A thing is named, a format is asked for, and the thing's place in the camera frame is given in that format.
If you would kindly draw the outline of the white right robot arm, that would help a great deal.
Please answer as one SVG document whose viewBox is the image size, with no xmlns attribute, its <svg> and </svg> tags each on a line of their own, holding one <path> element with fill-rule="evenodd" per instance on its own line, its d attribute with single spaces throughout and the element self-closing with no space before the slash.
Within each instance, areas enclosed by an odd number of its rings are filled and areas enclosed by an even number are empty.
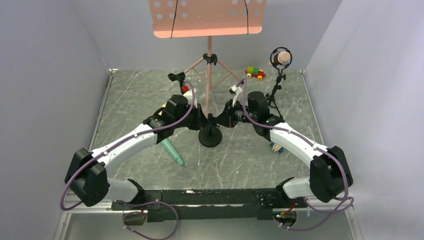
<svg viewBox="0 0 424 240">
<path fill-rule="evenodd" d="M 319 144 L 293 129 L 281 117 L 270 113 L 264 94 L 253 91 L 248 94 L 248 106 L 237 98 L 241 88 L 229 91 L 233 98 L 217 117 L 217 124 L 228 128 L 237 123 L 252 124 L 256 134 L 278 145 L 300 159 L 309 169 L 307 177 L 291 177 L 276 186 L 283 198 L 315 197 L 327 203 L 345 193 L 354 180 L 344 151 L 338 147 Z"/>
</svg>

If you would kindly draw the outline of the pink microphone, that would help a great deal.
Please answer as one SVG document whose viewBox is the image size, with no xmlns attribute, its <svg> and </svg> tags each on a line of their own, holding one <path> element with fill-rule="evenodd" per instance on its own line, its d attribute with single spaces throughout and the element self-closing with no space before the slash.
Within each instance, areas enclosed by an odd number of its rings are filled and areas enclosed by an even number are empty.
<svg viewBox="0 0 424 240">
<path fill-rule="evenodd" d="M 270 56 L 270 61 L 268 65 L 274 66 L 274 65 L 285 65 L 290 64 L 292 60 L 292 55 L 288 51 L 282 51 L 282 52 L 275 52 L 272 53 Z"/>
</svg>

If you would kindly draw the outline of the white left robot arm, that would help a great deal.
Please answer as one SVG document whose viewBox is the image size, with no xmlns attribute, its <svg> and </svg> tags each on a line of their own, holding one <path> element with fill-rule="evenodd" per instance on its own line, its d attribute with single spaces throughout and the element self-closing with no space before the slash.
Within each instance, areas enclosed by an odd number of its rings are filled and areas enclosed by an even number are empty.
<svg viewBox="0 0 424 240">
<path fill-rule="evenodd" d="M 64 191 L 71 190 L 86 207 L 103 200 L 143 204 L 145 190 L 139 183 L 111 178 L 108 174 L 135 154 L 172 136 L 175 129 L 200 130 L 205 119 L 195 93 L 173 95 L 165 106 L 126 135 L 100 148 L 77 150 L 64 180 Z"/>
</svg>

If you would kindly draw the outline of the black tripod microphone stand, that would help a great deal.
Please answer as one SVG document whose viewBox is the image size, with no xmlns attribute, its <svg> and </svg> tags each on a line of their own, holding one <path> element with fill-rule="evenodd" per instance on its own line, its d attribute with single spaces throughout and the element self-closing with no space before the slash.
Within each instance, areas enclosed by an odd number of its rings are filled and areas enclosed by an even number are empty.
<svg viewBox="0 0 424 240">
<path fill-rule="evenodd" d="M 291 51 L 288 48 L 283 47 L 283 46 L 277 47 L 276 49 L 274 49 L 272 51 L 272 53 L 279 53 L 279 52 L 289 52 L 289 53 L 291 53 Z M 277 91 L 282 89 L 281 81 L 287 79 L 286 74 L 283 73 L 283 70 L 287 69 L 291 65 L 291 63 L 290 64 L 273 65 L 272 66 L 274 69 L 277 70 L 277 77 L 276 77 L 275 85 L 273 86 L 271 94 L 267 93 L 265 95 L 265 97 L 267 99 L 268 106 L 270 106 L 273 109 L 276 109 L 280 117 L 282 117 L 282 115 L 281 115 L 281 112 L 279 110 L 279 107 L 277 106 L 275 96 L 276 96 Z"/>
</svg>

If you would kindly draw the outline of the teal microphone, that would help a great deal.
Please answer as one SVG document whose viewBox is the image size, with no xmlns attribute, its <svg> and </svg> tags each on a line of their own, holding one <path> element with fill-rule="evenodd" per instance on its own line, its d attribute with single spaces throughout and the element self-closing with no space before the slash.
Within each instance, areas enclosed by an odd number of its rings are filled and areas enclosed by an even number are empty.
<svg viewBox="0 0 424 240">
<path fill-rule="evenodd" d="M 161 144 L 163 145 L 163 147 L 167 150 L 167 152 L 170 154 L 170 156 L 180 165 L 180 166 L 184 166 L 185 162 L 182 158 L 182 156 L 180 155 L 180 153 L 177 151 L 177 149 L 174 147 L 174 145 L 172 144 L 172 142 L 166 138 L 164 140 L 161 141 Z"/>
</svg>

